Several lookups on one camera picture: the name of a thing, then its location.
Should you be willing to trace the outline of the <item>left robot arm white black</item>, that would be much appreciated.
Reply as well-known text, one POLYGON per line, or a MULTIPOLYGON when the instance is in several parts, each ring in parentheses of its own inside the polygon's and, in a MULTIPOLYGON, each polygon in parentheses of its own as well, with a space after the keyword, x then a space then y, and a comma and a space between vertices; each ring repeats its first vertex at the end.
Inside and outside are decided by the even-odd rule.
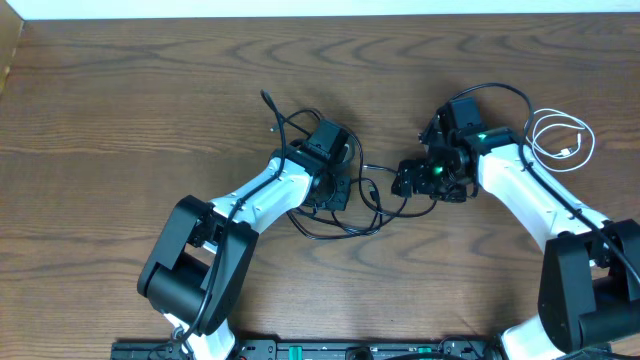
POLYGON ((259 235, 298 208, 342 211, 350 196, 350 135, 320 120, 316 130, 275 151, 259 175, 208 202, 189 195, 173 208, 137 291, 174 326, 149 359, 225 359, 235 347, 227 319, 259 235))

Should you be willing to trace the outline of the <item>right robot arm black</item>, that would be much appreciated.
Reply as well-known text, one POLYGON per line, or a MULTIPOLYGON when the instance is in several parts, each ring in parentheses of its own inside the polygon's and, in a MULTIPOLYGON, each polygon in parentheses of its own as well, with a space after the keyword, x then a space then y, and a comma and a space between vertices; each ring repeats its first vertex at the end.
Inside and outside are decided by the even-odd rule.
POLYGON ((393 194, 463 203, 484 190, 543 253, 537 313, 497 336, 487 359, 614 358, 639 332, 639 225, 613 222, 572 195, 508 127, 489 128, 471 98, 440 107, 419 135, 423 158, 399 163, 393 194))

